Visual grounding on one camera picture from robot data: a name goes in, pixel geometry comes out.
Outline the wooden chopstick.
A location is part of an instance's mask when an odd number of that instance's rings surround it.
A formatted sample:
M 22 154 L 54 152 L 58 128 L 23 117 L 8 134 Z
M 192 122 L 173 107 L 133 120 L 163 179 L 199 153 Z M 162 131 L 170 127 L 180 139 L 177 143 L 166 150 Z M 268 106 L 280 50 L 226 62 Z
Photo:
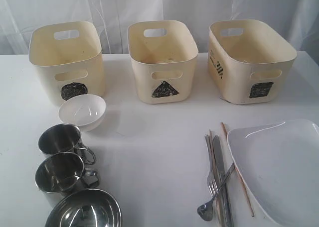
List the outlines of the wooden chopstick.
M 210 150 L 211 150 L 211 157 L 212 157 L 213 186 L 214 186 L 214 190 L 217 191 L 219 178 L 217 177 L 217 169 L 216 169 L 215 157 L 213 152 L 213 132 L 211 130 L 209 130 L 209 141 L 210 141 Z M 224 214 L 223 214 L 223 205 L 222 205 L 220 196 L 216 197 L 216 211 L 218 215 L 219 225 L 223 227 L 225 225 L 225 220 L 224 220 Z
M 225 139 L 227 141 L 227 135 L 228 135 L 228 131 L 226 129 L 226 126 L 223 122 L 221 122 L 221 127 L 222 127 L 222 130 L 224 132 L 224 135 L 225 135 Z M 248 192 L 247 192 L 247 189 L 246 189 L 246 186 L 245 186 L 245 183 L 238 171 L 238 168 L 235 167 L 235 170 L 236 170 L 236 173 L 237 173 L 237 176 L 239 178 L 239 181 L 240 181 L 240 184 L 241 184 L 241 187 L 242 187 L 242 190 L 243 190 L 243 193 L 244 193 L 244 196 L 245 196 L 245 199 L 246 199 L 246 202 L 247 202 L 247 205 L 249 207 L 249 210 L 250 210 L 250 213 L 251 213 L 251 217 L 254 217 L 255 216 L 255 213 L 254 213 L 254 210 L 253 210 L 253 207 L 252 207 L 252 204 L 251 204 L 251 201 L 249 199 L 249 195 L 248 195 Z

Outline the small white bowl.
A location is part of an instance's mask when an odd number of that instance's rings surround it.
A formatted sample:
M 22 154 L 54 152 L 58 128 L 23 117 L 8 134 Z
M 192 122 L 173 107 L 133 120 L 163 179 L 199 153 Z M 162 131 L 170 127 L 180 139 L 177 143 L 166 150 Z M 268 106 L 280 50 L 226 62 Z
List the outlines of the small white bowl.
M 65 101 L 59 108 L 58 116 L 63 123 L 74 124 L 81 131 L 97 128 L 106 114 L 106 101 L 97 95 L 78 95 Z

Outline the steel table knife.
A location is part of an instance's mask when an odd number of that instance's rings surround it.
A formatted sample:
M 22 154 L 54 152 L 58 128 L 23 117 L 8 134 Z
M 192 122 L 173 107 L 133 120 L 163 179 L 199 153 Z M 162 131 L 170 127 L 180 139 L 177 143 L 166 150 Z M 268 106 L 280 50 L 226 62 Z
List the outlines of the steel table knife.
M 215 135 L 213 138 L 213 151 L 220 185 L 225 178 L 226 172 L 222 155 L 222 147 L 218 135 Z M 222 219 L 223 227 L 233 227 L 231 207 L 226 185 L 224 185 L 219 194 L 219 213 L 220 218 Z

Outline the steel fork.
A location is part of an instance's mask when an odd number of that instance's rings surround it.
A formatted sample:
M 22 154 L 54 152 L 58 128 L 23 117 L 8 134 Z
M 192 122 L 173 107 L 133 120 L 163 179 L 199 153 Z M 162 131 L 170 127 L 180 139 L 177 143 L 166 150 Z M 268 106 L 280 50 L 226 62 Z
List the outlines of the steel fork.
M 213 174 L 213 160 L 212 160 L 212 151 L 211 151 L 211 145 L 210 145 L 210 138 L 208 135 L 205 136 L 206 145 L 208 149 L 208 156 L 209 156 L 209 162 L 210 162 L 210 168 L 209 168 L 209 174 L 207 177 L 207 186 L 211 192 L 211 195 L 213 196 L 216 193 L 216 184 Z

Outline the steel mug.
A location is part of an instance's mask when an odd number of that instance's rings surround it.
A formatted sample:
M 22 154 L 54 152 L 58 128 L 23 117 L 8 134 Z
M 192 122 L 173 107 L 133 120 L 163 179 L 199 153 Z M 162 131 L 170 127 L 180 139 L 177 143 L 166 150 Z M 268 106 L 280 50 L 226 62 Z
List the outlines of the steel mug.
M 61 152 L 46 158 L 35 174 L 35 184 L 48 194 L 68 195 L 95 188 L 100 184 L 96 169 L 87 168 L 82 158 L 73 152 Z
M 38 140 L 38 148 L 45 156 L 73 152 L 79 155 L 86 165 L 96 163 L 95 153 L 82 141 L 81 130 L 70 123 L 60 123 L 47 129 Z

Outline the small steel spoon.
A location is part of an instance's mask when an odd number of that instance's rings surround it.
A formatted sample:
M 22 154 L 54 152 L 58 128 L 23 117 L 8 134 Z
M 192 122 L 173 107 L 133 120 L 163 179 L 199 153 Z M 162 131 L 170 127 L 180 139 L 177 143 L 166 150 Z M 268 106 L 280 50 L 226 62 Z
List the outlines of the small steel spoon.
M 223 190 L 223 188 L 225 187 L 227 179 L 231 175 L 231 173 L 234 171 L 234 169 L 235 169 L 235 165 L 233 163 L 230 166 L 230 168 L 228 169 L 228 171 L 226 172 L 225 178 L 223 179 L 222 183 L 220 184 L 220 186 L 216 190 L 215 194 L 212 196 L 212 199 L 210 201 L 206 202 L 205 204 L 202 204 L 201 206 L 199 206 L 197 208 L 197 213 L 199 214 L 199 216 L 203 220 L 205 220 L 207 222 L 212 221 L 214 200 L 219 195 L 220 191 Z

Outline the large steel bowl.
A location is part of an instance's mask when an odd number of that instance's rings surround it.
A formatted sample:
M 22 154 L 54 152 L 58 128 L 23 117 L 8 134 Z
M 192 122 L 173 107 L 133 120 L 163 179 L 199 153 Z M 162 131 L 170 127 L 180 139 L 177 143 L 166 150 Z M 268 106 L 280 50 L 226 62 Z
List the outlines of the large steel bowl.
M 61 200 L 48 216 L 46 227 L 120 227 L 122 212 L 108 192 L 90 188 Z

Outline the cream bin with triangle mark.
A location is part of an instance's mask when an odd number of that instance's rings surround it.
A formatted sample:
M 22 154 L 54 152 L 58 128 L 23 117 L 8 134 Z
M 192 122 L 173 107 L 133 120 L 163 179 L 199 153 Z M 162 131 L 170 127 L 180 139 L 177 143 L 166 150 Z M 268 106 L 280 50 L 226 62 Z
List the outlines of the cream bin with triangle mark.
M 128 49 L 140 100 L 180 102 L 192 89 L 198 48 L 177 20 L 145 21 L 128 27 Z

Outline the cream bin with square mark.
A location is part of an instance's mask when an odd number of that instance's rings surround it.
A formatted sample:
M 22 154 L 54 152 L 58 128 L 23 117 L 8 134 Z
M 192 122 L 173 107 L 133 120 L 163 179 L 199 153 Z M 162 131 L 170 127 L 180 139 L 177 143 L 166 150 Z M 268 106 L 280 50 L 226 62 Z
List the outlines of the cream bin with square mark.
M 232 104 L 272 101 L 296 57 L 295 48 L 262 21 L 210 25 L 208 70 L 222 98 Z

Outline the cream bin with circle mark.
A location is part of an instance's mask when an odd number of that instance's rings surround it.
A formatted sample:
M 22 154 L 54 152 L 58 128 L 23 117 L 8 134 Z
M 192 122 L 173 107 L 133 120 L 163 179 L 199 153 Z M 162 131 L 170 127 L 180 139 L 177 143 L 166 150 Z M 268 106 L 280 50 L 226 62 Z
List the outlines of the cream bin with circle mark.
M 94 24 L 74 21 L 36 29 L 29 61 L 50 101 L 60 106 L 77 95 L 106 90 L 102 47 Z

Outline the white backdrop curtain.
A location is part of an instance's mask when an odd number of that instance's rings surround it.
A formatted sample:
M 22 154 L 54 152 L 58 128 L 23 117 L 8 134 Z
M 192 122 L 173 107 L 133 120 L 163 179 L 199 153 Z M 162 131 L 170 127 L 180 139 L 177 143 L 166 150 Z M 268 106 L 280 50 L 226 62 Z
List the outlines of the white backdrop curtain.
M 0 52 L 26 54 L 35 29 L 84 20 L 95 25 L 104 53 L 127 53 L 131 24 L 164 19 L 185 23 L 205 52 L 210 24 L 248 18 L 318 59 L 319 0 L 0 0 Z

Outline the white square plate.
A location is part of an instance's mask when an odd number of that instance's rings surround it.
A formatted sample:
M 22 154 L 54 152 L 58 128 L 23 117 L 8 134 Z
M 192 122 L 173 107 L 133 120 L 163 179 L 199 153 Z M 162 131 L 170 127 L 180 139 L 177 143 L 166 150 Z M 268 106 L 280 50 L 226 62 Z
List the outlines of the white square plate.
M 319 224 L 319 127 L 307 119 L 237 128 L 227 142 L 252 196 L 283 227 Z

